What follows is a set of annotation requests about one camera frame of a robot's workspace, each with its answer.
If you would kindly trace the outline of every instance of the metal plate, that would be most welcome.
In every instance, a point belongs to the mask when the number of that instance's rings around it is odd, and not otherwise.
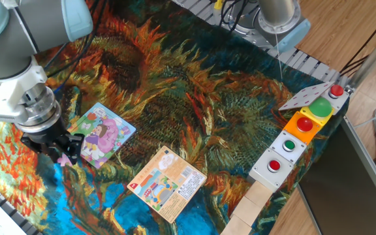
[[[192,13],[194,13],[195,15],[198,15],[200,12],[202,12],[203,10],[206,10],[205,8],[210,5],[210,2],[207,2],[207,1],[200,1],[198,2],[195,6],[193,6],[190,11]]]
[[[311,74],[311,72],[313,72],[318,62],[319,61],[314,59],[313,57],[309,57],[307,61],[303,64],[303,66],[301,67],[300,71],[306,74]]]
[[[307,54],[303,53],[295,62],[295,64],[292,66],[294,69],[300,69],[302,66],[302,63],[307,58]]]
[[[322,80],[323,76],[326,75],[326,72],[328,72],[328,70],[329,70],[329,66],[325,65],[324,63],[321,63],[319,64],[319,66],[317,66],[312,76],[319,80]]]
[[[268,169],[269,162],[273,160],[279,162],[280,164],[280,168],[276,173],[270,172]],[[251,171],[249,172],[249,176],[275,192],[290,174],[293,166],[294,165],[292,163],[280,156],[275,151],[267,149],[262,156],[260,156],[259,160],[253,165]]]
[[[186,0],[185,2],[183,2],[183,7],[185,7],[186,9],[190,9],[193,5],[195,5],[195,3],[199,2],[201,0]]]
[[[287,65],[290,66],[290,67],[292,67],[295,64],[295,62],[297,62],[297,60],[301,57],[302,54],[303,54],[302,51],[298,51],[294,55],[294,57],[288,61]]]
[[[284,52],[282,53],[280,56],[279,56],[279,60],[283,63],[287,63],[290,59],[292,59],[292,55],[294,55],[294,53],[297,51],[296,48],[293,48],[287,52]]]

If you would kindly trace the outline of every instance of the black cable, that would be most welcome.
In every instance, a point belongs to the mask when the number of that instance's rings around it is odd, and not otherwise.
[[[356,65],[354,65],[353,67],[347,69],[345,72],[342,72],[341,75],[344,76],[345,74],[353,71],[354,69],[358,68],[359,66],[361,66],[365,61],[361,61],[359,63],[357,63]]]
[[[51,77],[51,76],[54,76],[56,75],[57,73],[65,70],[67,67],[71,66],[73,63],[76,62],[76,64],[74,65],[73,69],[71,70],[71,72],[69,73],[69,75],[66,77],[65,81],[63,81],[63,83],[55,90],[55,92],[59,91],[59,89],[61,89],[67,82],[67,80],[69,79],[69,77],[71,77],[72,73],[74,72],[75,68],[78,66],[79,64],[79,60],[81,60],[81,58],[84,56],[84,54],[87,52],[87,50],[89,49],[89,47],[91,46],[92,42],[93,42],[93,39],[95,38],[95,35],[97,34],[97,31],[98,31],[98,28],[101,24],[101,18],[102,18],[102,14],[105,10],[105,7],[107,5],[107,2],[108,0],[104,0],[104,3],[102,4],[102,7],[101,7],[101,11],[99,13],[99,17],[98,17],[98,20],[97,20],[97,23],[95,24],[95,28],[94,28],[94,31],[93,31],[93,34],[91,36],[91,39],[89,40],[89,42],[87,42],[87,44],[85,45],[84,49],[82,50],[82,52],[80,53],[80,55],[78,57],[76,57],[75,59],[73,59],[70,63],[68,63],[67,65],[61,67],[60,69],[57,69],[55,72],[51,73],[48,75],[48,77]]]
[[[354,75],[356,72],[357,72],[357,70],[353,71],[348,77],[351,77],[351,76]]]
[[[346,65],[340,70],[340,73],[342,73],[345,69],[349,68],[350,67],[350,63],[356,58],[356,56],[362,51],[362,49],[365,48],[365,46],[370,42],[370,40],[373,38],[373,36],[376,34],[376,29],[374,30],[374,32],[371,34],[371,36],[369,36],[368,40],[359,48],[359,50],[357,51],[356,54],[353,55],[352,59],[350,59]]]
[[[47,70],[49,66],[55,61],[55,59],[60,55],[60,53],[66,48],[66,46],[69,44],[69,42],[66,42],[57,52],[56,54],[47,62],[47,64],[44,66],[44,70]]]
[[[219,27],[221,27],[221,24],[222,24],[222,23],[224,23],[224,24],[228,24],[228,22],[225,21],[225,17],[226,17],[226,15],[227,15],[228,11],[229,11],[230,9],[232,9],[233,6],[234,6],[236,3],[240,2],[240,1],[241,1],[241,0],[235,0],[232,4],[230,4],[230,5],[228,6],[228,8],[226,9],[226,11],[224,11],[224,9],[225,9],[225,7],[226,7],[226,3],[229,2],[229,1],[225,1],[225,2],[223,3],[223,6],[221,7],[221,19],[220,19]]]
[[[361,61],[365,61],[366,58],[368,58],[368,56],[369,56],[369,55],[367,55],[367,56],[365,56],[365,57],[363,57],[363,58],[361,58],[361,59],[359,59],[359,60],[357,60],[357,61],[351,63],[350,65],[348,65],[348,68],[349,68],[350,66],[352,66],[352,65],[355,65],[355,64],[361,62]]]
[[[249,0],[243,0],[242,8],[240,9],[240,11],[239,11],[239,13],[236,17],[236,21],[234,22],[232,28],[230,29],[230,33],[232,33],[236,29],[236,26],[239,23],[240,17],[242,17],[243,11],[245,10],[245,7],[248,4],[248,2],[249,2]]]

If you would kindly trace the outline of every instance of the picture card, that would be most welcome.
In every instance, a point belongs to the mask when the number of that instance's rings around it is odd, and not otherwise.
[[[325,82],[319,85],[310,86],[299,91],[292,99],[287,101],[279,110],[288,110],[291,108],[301,108],[309,106],[313,101],[321,96],[323,92],[329,89],[333,82]]]
[[[163,146],[127,188],[173,223],[206,179],[203,173]]]

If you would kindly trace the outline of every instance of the cartoon girl illustration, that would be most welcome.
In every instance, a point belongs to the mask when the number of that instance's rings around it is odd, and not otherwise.
[[[103,124],[99,124],[97,127],[95,127],[92,130],[92,133],[85,138],[86,146],[84,149],[89,148],[90,151],[97,150],[99,138],[102,138],[108,129],[109,127]]]
[[[85,137],[84,154],[98,161],[116,146],[118,134],[119,129],[113,119],[102,120],[102,124],[97,125],[91,134]]]

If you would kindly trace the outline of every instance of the cartoon picture card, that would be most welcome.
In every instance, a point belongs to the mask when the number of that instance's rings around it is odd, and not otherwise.
[[[100,168],[136,129],[97,103],[69,128],[71,134],[84,134],[81,157],[95,168]]]
[[[207,177],[163,146],[127,188],[173,223]]]

